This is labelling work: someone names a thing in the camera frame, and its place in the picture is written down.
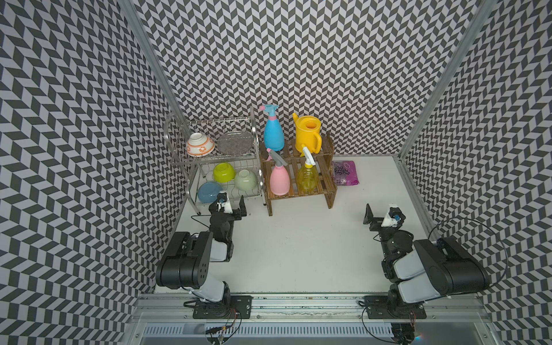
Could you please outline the yellow spray bottle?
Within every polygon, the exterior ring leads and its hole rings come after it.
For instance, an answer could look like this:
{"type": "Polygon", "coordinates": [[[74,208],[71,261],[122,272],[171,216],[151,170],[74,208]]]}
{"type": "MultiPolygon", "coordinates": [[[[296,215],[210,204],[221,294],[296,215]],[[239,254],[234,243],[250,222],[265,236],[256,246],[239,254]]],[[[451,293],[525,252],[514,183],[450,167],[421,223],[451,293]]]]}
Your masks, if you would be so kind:
{"type": "Polygon", "coordinates": [[[298,171],[298,187],[303,193],[313,193],[315,191],[317,181],[319,180],[318,171],[316,169],[316,161],[307,146],[302,145],[301,151],[306,158],[306,162],[298,171]]]}

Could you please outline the blue spray bottle pink cap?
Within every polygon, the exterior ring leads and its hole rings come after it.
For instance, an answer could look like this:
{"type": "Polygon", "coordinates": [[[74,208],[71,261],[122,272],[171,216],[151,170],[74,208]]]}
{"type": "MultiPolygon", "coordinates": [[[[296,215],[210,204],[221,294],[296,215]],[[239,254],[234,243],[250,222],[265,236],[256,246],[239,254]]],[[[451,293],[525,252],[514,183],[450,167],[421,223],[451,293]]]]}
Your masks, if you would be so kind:
{"type": "Polygon", "coordinates": [[[268,120],[264,129],[264,145],[267,149],[281,151],[285,146],[283,128],[276,116],[278,105],[266,104],[259,107],[260,111],[268,114],[268,120]]]}

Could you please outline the yellow watering can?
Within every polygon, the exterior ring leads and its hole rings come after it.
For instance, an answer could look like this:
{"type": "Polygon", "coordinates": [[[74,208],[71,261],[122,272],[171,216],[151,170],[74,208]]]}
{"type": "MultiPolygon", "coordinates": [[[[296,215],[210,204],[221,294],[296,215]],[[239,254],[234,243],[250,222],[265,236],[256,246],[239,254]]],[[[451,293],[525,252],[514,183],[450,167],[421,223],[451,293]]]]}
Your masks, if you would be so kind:
{"type": "Polygon", "coordinates": [[[296,128],[295,148],[303,157],[303,147],[307,147],[311,154],[319,154],[322,146],[321,121],[314,116],[299,116],[293,113],[296,128]]]}

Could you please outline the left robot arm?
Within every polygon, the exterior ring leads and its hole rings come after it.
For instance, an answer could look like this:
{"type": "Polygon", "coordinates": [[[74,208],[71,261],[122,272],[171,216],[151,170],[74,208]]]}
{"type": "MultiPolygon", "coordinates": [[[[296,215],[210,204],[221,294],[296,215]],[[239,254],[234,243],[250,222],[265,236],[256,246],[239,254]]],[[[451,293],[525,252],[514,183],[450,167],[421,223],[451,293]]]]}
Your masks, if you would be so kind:
{"type": "Polygon", "coordinates": [[[208,273],[209,265],[231,260],[234,243],[234,223],[247,215],[243,200],[238,208],[222,200],[209,206],[207,231],[191,234],[176,232],[169,241],[155,272],[157,285],[171,290],[184,289],[197,297],[205,307],[231,309],[231,294],[227,283],[208,273]]]}

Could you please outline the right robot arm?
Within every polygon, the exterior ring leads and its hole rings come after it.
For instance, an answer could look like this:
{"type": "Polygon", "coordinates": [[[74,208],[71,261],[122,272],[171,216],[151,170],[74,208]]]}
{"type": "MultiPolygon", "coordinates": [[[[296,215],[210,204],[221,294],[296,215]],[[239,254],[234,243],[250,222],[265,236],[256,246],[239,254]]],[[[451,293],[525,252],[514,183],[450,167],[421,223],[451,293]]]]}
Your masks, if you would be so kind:
{"type": "Polygon", "coordinates": [[[407,227],[395,204],[343,198],[325,209],[295,201],[239,224],[233,277],[241,292],[385,293],[392,305],[489,286],[483,266],[455,239],[432,241],[407,227]]]}

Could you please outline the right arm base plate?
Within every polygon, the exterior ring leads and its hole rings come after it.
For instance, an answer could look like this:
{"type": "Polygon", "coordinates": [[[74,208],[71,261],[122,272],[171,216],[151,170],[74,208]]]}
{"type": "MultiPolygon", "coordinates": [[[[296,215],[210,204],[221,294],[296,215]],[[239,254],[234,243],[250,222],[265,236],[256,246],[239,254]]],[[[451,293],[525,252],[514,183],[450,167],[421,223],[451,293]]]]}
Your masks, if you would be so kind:
{"type": "Polygon", "coordinates": [[[389,296],[365,296],[369,319],[424,320],[427,314],[422,303],[404,303],[389,296]]]}

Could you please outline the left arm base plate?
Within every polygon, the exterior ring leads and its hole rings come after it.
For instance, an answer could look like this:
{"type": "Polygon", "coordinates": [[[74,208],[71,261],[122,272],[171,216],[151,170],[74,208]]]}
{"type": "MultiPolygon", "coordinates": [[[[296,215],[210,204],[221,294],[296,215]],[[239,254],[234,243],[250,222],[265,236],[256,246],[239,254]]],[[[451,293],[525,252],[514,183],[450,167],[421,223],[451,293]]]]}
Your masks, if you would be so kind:
{"type": "Polygon", "coordinates": [[[194,319],[249,319],[253,297],[232,295],[220,302],[203,302],[198,300],[193,308],[194,319]]]}

